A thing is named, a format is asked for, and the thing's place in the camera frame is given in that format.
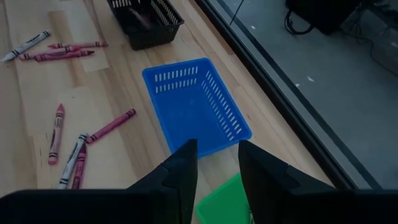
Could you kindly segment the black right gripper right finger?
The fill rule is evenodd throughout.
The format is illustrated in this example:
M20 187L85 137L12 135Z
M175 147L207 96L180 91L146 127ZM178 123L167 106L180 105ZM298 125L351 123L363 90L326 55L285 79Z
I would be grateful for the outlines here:
M338 190L247 140L238 157L256 223L397 223L396 190Z

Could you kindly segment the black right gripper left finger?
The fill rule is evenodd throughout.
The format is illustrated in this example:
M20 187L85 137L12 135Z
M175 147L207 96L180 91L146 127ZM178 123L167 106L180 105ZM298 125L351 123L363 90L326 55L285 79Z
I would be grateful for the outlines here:
M1 197L1 224L190 223L197 189L197 146L197 140L188 140L126 189L11 193Z

